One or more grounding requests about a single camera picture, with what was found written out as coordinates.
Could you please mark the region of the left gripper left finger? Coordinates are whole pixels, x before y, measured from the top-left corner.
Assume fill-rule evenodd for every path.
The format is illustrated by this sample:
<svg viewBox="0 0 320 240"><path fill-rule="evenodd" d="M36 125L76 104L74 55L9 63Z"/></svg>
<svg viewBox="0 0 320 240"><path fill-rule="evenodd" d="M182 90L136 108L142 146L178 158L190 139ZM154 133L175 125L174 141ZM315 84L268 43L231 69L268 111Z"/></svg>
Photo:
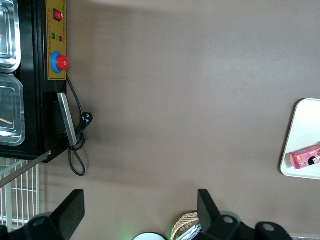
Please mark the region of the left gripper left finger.
<svg viewBox="0 0 320 240"><path fill-rule="evenodd" d="M2 240L69 240L85 216L84 190L75 189L53 211L39 214L22 228L9 232L0 226Z"/></svg>

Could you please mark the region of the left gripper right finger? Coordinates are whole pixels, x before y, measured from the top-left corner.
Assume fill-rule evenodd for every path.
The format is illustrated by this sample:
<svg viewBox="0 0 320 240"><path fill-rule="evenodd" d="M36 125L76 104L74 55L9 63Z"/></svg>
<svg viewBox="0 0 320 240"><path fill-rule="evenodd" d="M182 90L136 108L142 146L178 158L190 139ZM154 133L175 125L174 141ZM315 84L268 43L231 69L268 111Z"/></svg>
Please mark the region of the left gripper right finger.
<svg viewBox="0 0 320 240"><path fill-rule="evenodd" d="M262 221L251 228L231 214L222 214L206 189L197 192L198 240L290 240L280 225Z"/></svg>

